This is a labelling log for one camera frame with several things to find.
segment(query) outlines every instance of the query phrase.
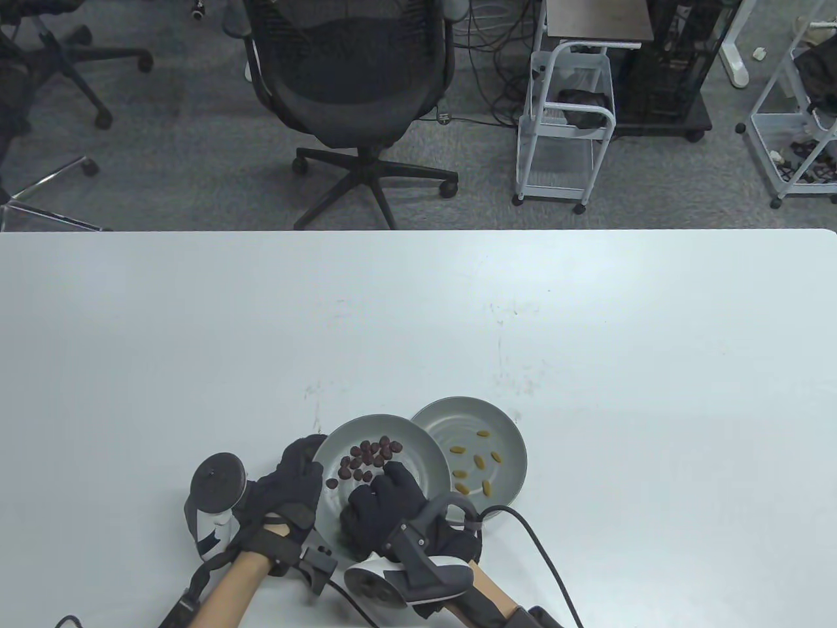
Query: chair armrest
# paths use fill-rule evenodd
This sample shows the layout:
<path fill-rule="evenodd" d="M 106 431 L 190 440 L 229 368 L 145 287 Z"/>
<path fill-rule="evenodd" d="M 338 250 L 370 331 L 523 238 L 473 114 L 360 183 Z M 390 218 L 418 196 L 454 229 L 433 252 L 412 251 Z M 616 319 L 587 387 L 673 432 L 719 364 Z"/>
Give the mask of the chair armrest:
<path fill-rule="evenodd" d="M 468 15 L 469 0 L 442 0 L 442 12 L 448 22 L 461 22 Z"/>
<path fill-rule="evenodd" d="M 221 29 L 224 34 L 233 39 L 244 39 L 250 36 L 250 20 L 242 0 L 227 0 Z"/>

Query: gray plate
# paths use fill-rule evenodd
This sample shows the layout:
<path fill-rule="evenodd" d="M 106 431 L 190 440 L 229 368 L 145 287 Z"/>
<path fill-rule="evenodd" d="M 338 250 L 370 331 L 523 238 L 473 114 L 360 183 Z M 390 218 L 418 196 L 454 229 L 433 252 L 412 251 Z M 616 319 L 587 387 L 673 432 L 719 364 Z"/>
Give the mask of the gray plate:
<path fill-rule="evenodd" d="M 450 491 L 448 463 L 436 441 L 415 423 L 391 414 L 362 416 L 331 432 L 314 456 L 314 460 L 323 466 L 323 481 L 337 477 L 340 459 L 349 456 L 354 445 L 360 445 L 363 440 L 378 440 L 383 435 L 404 446 L 400 454 L 393 455 L 393 460 L 401 462 L 413 474 L 428 499 Z M 373 466 L 361 466 L 361 469 L 371 470 L 376 475 L 383 472 Z M 351 556 L 341 543 L 340 513 L 348 504 L 349 494 L 361 484 L 362 481 L 343 480 L 336 489 L 323 484 L 316 509 L 317 531 L 344 558 Z"/>
<path fill-rule="evenodd" d="M 508 415 L 501 409 L 473 397 L 448 397 L 434 401 L 421 409 L 413 422 L 427 430 L 439 443 L 448 460 L 451 471 L 467 471 L 468 477 L 460 480 L 451 477 L 451 485 L 462 482 L 470 489 L 469 499 L 483 511 L 488 506 L 508 506 L 517 497 L 526 479 L 526 445 Z M 478 436 L 479 430 L 488 430 L 490 436 Z M 451 447 L 464 447 L 464 454 L 451 453 Z M 500 454 L 501 463 L 491 457 Z M 474 455 L 482 456 L 485 469 L 480 470 Z M 491 483 L 491 497 L 482 491 L 482 481 Z M 462 521 L 462 512 L 451 508 L 451 521 Z"/>

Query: black bag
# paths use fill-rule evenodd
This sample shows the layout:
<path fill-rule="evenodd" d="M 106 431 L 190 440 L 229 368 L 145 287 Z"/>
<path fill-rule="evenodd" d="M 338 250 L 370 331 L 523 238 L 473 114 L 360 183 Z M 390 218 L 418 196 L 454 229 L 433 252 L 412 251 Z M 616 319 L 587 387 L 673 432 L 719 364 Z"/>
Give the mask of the black bag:
<path fill-rule="evenodd" d="M 610 99 L 598 92 L 586 90 L 561 90 L 558 92 L 558 102 L 569 105 L 595 105 L 610 109 Z M 607 124 L 607 119 L 600 113 L 587 111 L 564 111 L 567 122 L 579 129 L 599 129 Z"/>
<path fill-rule="evenodd" d="M 814 109 L 837 117 L 837 35 L 806 50 L 794 60 Z"/>

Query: velcro strap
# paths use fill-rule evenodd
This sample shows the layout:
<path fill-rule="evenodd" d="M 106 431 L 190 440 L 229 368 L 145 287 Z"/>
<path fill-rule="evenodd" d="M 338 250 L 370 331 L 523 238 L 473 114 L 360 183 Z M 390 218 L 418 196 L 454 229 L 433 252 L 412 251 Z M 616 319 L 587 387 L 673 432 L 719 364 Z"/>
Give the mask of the velcro strap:
<path fill-rule="evenodd" d="M 302 546 L 296 541 L 287 537 L 268 532 L 264 528 L 256 530 L 255 534 L 248 538 L 241 546 L 248 552 L 260 553 L 267 556 L 275 563 L 286 563 L 296 565 L 300 562 Z"/>

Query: black glove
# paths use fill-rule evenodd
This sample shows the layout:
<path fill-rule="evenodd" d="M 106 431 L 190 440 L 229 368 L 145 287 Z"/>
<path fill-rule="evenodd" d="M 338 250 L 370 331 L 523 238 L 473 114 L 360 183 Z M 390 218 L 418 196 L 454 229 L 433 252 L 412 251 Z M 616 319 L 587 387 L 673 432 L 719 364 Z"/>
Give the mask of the black glove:
<path fill-rule="evenodd" d="M 244 505 L 236 513 L 241 526 L 232 544 L 262 553 L 280 563 L 273 575 L 284 575 L 299 561 L 301 545 L 314 527 L 322 492 L 322 465 L 314 454 L 326 437 L 313 434 L 291 443 L 276 471 L 252 484 Z M 290 534 L 282 538 L 264 529 L 266 523 L 286 523 Z"/>
<path fill-rule="evenodd" d="M 383 551 L 383 545 L 395 527 L 405 519 L 414 519 L 427 498 L 413 475 L 400 462 L 388 462 L 383 474 L 362 484 L 349 496 L 349 505 L 340 513 L 340 524 L 350 549 L 366 558 L 371 552 L 394 556 Z M 444 516 L 436 517 L 427 531 L 428 556 L 455 556 L 469 561 L 476 556 L 479 544 L 467 532 L 454 530 Z"/>

